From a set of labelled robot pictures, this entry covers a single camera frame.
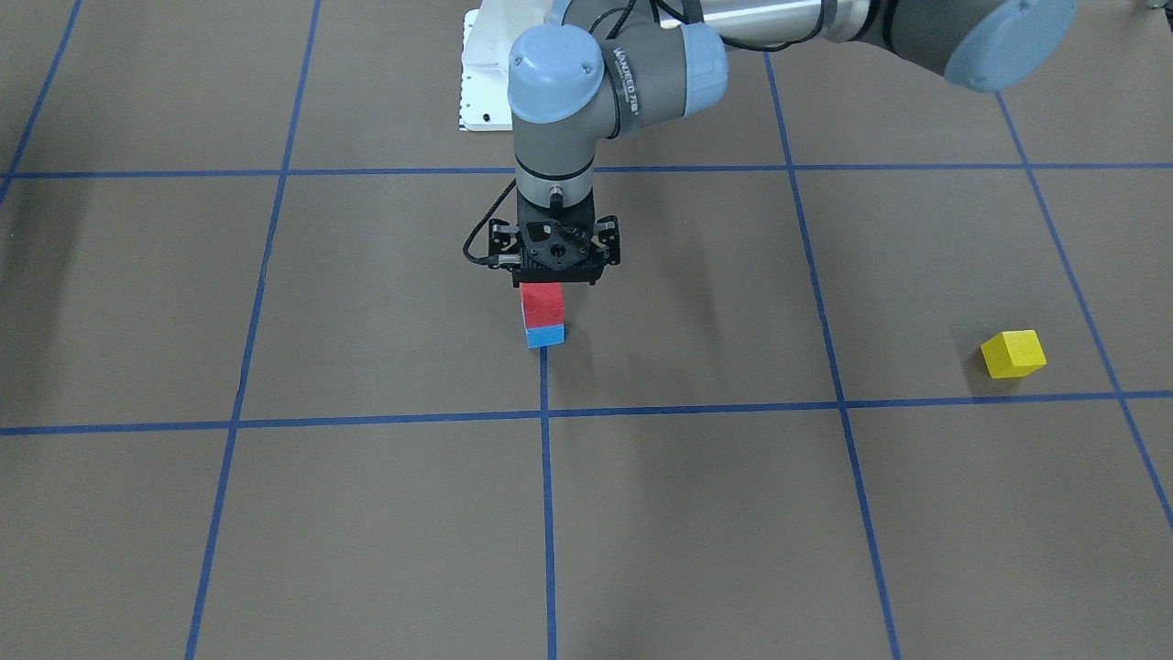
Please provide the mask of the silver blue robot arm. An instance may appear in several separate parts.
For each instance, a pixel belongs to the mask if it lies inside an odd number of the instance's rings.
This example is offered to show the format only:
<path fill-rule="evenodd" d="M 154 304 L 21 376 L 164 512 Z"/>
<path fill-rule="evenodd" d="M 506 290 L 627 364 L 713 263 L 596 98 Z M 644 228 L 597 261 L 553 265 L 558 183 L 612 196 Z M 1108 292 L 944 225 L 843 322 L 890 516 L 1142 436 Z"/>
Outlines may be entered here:
<path fill-rule="evenodd" d="M 862 42 L 947 83 L 1019 83 L 1071 28 L 1074 1 L 556 1 L 511 42 L 507 98 L 514 223 L 480 222 L 472 258 L 515 284 L 599 279 L 621 261 L 619 222 L 597 217 L 597 145 L 694 116 L 728 90 L 728 54 L 812 40 Z"/>

